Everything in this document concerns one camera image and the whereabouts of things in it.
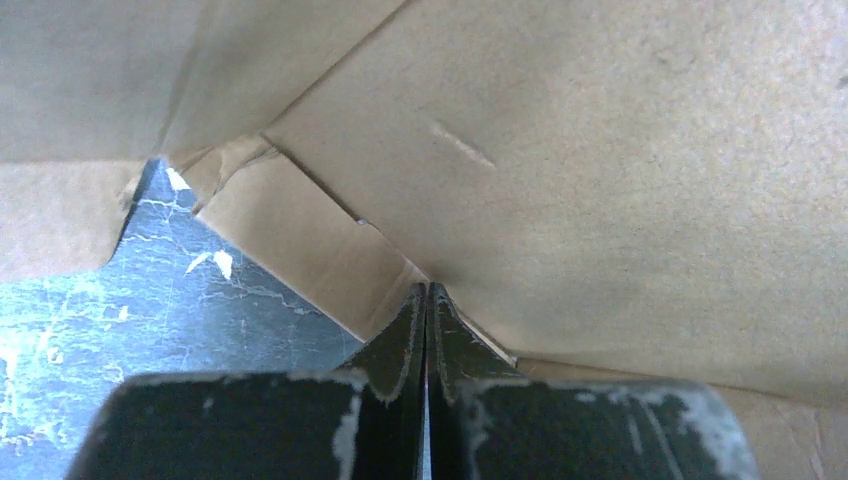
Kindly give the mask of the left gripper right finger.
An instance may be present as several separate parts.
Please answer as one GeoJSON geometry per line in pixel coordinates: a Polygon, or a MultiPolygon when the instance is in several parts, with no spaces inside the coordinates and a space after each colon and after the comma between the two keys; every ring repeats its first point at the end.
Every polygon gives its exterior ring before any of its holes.
{"type": "Polygon", "coordinates": [[[427,294],[436,479],[756,479],[733,411],[686,381],[534,380],[427,294]]]}

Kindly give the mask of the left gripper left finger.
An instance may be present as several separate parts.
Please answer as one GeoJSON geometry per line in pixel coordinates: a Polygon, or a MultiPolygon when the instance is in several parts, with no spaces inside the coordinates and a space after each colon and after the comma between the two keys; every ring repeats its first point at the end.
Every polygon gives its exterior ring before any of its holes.
{"type": "Polygon", "coordinates": [[[107,398],[71,479],[418,479],[426,288],[331,370],[157,373],[107,398]]]}

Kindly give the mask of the cardboard box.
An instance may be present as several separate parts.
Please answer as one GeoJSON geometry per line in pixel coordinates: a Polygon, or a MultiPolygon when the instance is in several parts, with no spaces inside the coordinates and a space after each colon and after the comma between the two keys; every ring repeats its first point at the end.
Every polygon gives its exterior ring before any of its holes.
{"type": "Polygon", "coordinates": [[[847,475],[843,1],[5,1],[1,278],[114,254],[144,162],[360,339],[416,280],[542,377],[729,400],[847,475]]]}

